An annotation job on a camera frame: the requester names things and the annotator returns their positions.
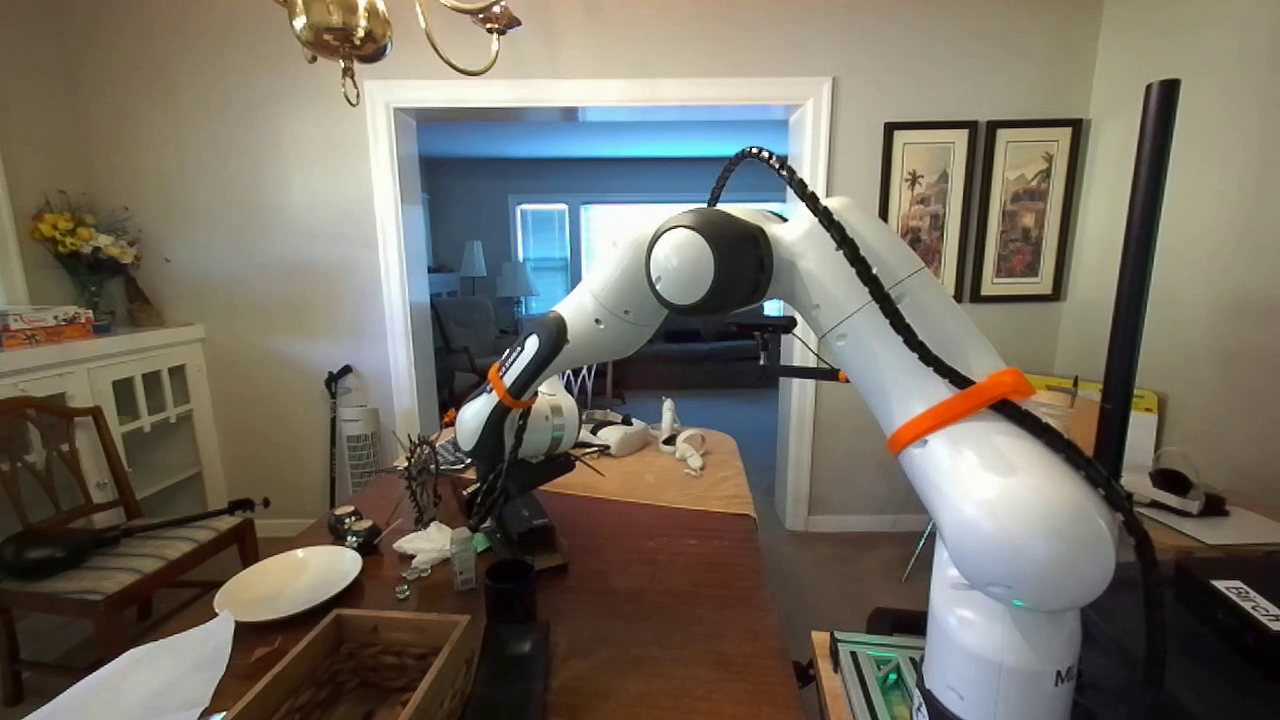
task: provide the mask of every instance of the doorway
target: doorway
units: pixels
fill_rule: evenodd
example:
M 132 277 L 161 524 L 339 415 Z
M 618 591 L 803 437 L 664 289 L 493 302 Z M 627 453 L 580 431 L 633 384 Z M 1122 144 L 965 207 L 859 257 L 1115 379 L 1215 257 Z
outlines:
M 781 108 L 789 120 L 789 162 L 815 188 L 826 191 L 826 76 L 763 76 L 763 80 L 372 80 L 365 90 L 372 191 L 374 191 L 374 248 L 384 277 L 384 329 L 392 372 L 392 424 L 401 437 L 431 431 L 435 363 L 428 346 L 428 263 L 424 263 L 424 188 L 419 188 L 419 118 L 424 112 L 681 112 L 681 108 Z M 781 390 L 776 424 L 776 515 L 784 530 L 808 519 L 813 467 L 813 384 Z

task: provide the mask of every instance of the white plate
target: white plate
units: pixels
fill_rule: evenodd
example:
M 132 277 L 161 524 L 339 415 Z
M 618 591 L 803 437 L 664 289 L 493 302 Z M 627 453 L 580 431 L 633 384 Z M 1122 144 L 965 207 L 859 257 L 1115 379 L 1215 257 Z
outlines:
M 216 587 L 213 610 L 234 624 L 285 621 L 344 591 L 359 570 L 359 552 L 344 545 L 291 550 L 234 572 L 224 587 Z

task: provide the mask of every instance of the chandelier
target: chandelier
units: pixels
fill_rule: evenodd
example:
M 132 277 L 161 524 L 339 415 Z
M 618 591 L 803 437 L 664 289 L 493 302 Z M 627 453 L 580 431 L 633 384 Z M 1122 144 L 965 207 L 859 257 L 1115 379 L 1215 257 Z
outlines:
M 357 63 L 374 63 L 388 55 L 388 46 L 392 46 L 388 0 L 274 0 L 274 3 L 287 12 L 287 29 L 304 46 L 312 63 L 321 55 L 339 63 L 344 101 L 359 108 Z M 415 29 L 424 31 L 438 63 L 446 63 L 458 76 L 493 74 L 499 62 L 499 37 L 521 29 L 521 17 L 503 0 L 435 0 L 435 3 L 468 17 L 489 37 L 489 55 L 480 63 L 458 63 L 438 48 L 428 25 L 424 0 L 413 0 Z

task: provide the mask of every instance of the wire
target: wire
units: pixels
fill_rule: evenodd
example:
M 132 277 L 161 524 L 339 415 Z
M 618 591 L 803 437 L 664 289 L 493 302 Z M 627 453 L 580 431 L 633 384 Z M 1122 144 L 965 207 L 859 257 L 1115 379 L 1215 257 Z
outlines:
M 866 263 L 866 257 L 856 248 L 856 240 L 848 237 L 848 229 L 835 219 L 835 213 L 803 186 L 803 177 L 776 152 L 748 144 L 740 149 L 715 177 L 710 191 L 709 191 L 709 207 L 720 205 L 723 186 L 732 182 L 732 172 L 745 162 L 759 162 L 763 167 L 772 167 L 793 191 L 795 202 L 813 213 L 813 219 L 831 237 L 831 245 L 841 248 L 841 257 L 848 259 L 848 267 L 856 274 L 856 280 L 866 289 L 866 295 L 876 302 L 881 315 L 889 320 L 889 329 L 914 354 L 914 360 L 924 367 L 930 367 L 939 379 L 946 379 L 952 390 L 967 390 L 972 377 L 965 377 L 961 367 L 952 367 L 944 358 L 937 358 L 918 333 L 908 323 L 908 315 L 895 309 L 895 302 L 889 295 L 889 289 L 881 284 L 876 267 Z M 1100 488 L 1104 506 L 1110 511 L 1121 511 L 1122 533 L 1131 536 L 1131 552 L 1140 565 L 1140 585 L 1142 585 L 1142 679 L 1148 692 L 1156 697 L 1163 688 L 1163 672 L 1169 672 L 1169 621 L 1163 621 L 1163 581 L 1160 581 L 1160 565 L 1156 565 L 1156 545 L 1148 536 L 1148 530 L 1140 524 L 1131 498 L 1121 488 L 1121 476 L 1110 476 L 1100 462 L 1084 455 L 1079 444 L 1073 444 L 1063 431 L 1055 431 L 1051 424 L 1044 424 L 1036 413 L 1029 413 L 1023 406 L 999 401 L 993 406 L 993 413 L 999 413 L 1006 424 L 1023 427 L 1029 437 L 1036 437 L 1048 453 L 1055 453 L 1063 463 L 1074 467 L 1074 476 L 1084 476 L 1090 488 Z

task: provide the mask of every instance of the white cabinet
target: white cabinet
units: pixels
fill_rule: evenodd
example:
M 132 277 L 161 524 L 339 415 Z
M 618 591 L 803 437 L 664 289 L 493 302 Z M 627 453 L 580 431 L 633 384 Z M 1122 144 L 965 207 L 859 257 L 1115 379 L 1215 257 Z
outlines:
M 0 354 L 0 398 L 98 406 L 146 511 L 226 506 L 202 329 L 119 333 Z

